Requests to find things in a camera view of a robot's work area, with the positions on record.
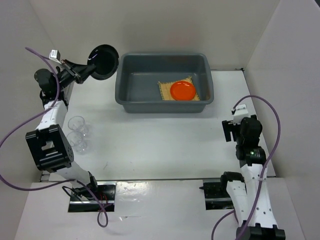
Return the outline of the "woven bamboo mat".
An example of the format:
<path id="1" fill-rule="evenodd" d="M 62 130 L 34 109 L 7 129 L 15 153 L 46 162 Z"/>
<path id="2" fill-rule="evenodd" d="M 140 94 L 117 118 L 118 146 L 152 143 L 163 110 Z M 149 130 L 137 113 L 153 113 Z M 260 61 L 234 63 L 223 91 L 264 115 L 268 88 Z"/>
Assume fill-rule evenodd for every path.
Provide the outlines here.
<path id="1" fill-rule="evenodd" d="M 181 80 L 177 80 L 177 81 L 173 81 L 173 82 L 158 82 L 159 91 L 160 91 L 160 95 L 161 95 L 162 100 L 164 100 L 164 101 L 176 101 L 171 97 L 170 88 L 171 88 L 173 83 L 178 82 L 178 81 L 186 81 L 186 82 L 189 82 L 189 83 L 193 84 L 191 76 L 188 76 L 187 78 L 184 78 L 184 79 L 181 79 Z M 197 90 L 196 90 L 195 97 L 192 100 L 188 100 L 188 101 L 200 101 L 200 98 L 198 96 Z"/>

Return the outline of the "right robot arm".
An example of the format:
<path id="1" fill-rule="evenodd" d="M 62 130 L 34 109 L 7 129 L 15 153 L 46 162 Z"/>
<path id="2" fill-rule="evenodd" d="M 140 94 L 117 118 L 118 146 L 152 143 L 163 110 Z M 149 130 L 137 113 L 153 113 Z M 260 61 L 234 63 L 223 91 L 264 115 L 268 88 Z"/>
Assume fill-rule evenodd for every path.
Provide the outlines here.
<path id="1" fill-rule="evenodd" d="M 268 186 L 267 157 L 259 145 L 262 124 L 243 114 L 222 122 L 227 142 L 235 141 L 240 172 L 222 174 L 219 191 L 230 197 L 238 219 L 237 240 L 284 240 L 286 234 L 274 217 Z"/>

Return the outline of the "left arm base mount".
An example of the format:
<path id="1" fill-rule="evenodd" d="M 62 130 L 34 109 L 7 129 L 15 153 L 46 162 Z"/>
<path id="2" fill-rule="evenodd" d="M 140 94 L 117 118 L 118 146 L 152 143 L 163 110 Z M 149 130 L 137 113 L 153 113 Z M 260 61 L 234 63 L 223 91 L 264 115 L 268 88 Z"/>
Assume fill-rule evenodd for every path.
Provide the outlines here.
<path id="1" fill-rule="evenodd" d="M 115 181 L 98 181 L 97 193 L 95 194 L 106 212 L 115 211 L 116 182 Z M 101 212 L 97 201 L 86 192 L 85 195 L 77 195 L 75 191 L 68 186 L 62 186 L 62 190 L 69 197 L 69 213 L 87 213 Z"/>

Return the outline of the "orange round plate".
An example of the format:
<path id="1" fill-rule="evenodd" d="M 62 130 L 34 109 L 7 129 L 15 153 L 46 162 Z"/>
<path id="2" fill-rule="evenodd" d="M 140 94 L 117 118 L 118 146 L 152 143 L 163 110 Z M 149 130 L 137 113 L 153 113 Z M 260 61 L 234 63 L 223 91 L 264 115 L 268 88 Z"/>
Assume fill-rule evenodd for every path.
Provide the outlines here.
<path id="1" fill-rule="evenodd" d="M 191 101 L 196 96 L 196 88 L 190 82 L 177 81 L 170 87 L 170 95 L 176 101 Z"/>

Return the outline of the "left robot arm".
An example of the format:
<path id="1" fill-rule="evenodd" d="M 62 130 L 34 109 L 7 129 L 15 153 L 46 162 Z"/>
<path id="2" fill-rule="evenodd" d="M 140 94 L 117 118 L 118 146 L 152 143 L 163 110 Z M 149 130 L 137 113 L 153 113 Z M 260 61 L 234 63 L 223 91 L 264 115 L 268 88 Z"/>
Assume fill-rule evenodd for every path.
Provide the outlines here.
<path id="1" fill-rule="evenodd" d="M 96 70 L 94 64 L 76 64 L 62 61 L 57 73 L 42 68 L 34 73 L 38 83 L 44 115 L 35 130 L 27 132 L 25 139 L 36 167 L 40 171 L 57 173 L 66 180 L 74 180 L 74 194 L 94 200 L 100 193 L 95 177 L 76 162 L 71 144 L 62 126 L 69 108 L 70 98 L 65 89 L 73 83 L 83 84 Z"/>

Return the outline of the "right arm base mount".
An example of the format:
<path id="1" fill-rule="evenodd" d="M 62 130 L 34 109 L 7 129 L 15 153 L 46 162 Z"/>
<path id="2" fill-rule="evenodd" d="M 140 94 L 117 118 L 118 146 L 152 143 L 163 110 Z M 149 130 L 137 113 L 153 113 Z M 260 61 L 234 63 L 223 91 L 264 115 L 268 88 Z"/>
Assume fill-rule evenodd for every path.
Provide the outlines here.
<path id="1" fill-rule="evenodd" d="M 199 189 L 204 194 L 205 208 L 209 210 L 232 210 L 234 208 L 231 197 L 223 190 L 219 178 L 204 179 Z"/>

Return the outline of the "black round plate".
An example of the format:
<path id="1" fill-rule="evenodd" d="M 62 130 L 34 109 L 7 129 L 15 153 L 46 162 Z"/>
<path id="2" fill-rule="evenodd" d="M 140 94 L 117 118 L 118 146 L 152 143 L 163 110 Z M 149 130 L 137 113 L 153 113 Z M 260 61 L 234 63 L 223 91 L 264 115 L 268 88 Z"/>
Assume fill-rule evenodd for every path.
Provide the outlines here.
<path id="1" fill-rule="evenodd" d="M 120 57 L 111 45 L 102 44 L 95 47 L 88 56 L 87 65 L 94 65 L 91 76 L 99 81 L 109 79 L 118 69 Z"/>

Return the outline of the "clear glass dish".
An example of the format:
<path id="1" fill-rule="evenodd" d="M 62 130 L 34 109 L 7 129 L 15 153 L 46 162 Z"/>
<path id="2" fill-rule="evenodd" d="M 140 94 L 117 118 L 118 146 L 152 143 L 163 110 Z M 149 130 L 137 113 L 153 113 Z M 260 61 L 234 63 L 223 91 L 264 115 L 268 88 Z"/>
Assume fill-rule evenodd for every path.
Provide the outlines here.
<path id="1" fill-rule="evenodd" d="M 82 133 L 83 136 L 88 136 L 89 127 L 82 116 L 74 116 L 69 119 L 67 126 L 72 131 Z"/>

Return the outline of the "grey plastic bin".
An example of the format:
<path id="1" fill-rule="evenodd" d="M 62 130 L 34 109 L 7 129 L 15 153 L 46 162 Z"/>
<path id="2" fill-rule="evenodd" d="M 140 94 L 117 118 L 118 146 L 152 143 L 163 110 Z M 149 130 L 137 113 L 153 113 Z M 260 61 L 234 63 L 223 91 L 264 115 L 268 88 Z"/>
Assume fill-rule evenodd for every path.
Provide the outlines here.
<path id="1" fill-rule="evenodd" d="M 163 100 L 161 83 L 190 78 L 198 100 Z M 115 101 L 132 114 L 201 113 L 213 102 L 214 84 L 206 56 L 196 52 L 124 54 L 115 81 Z"/>

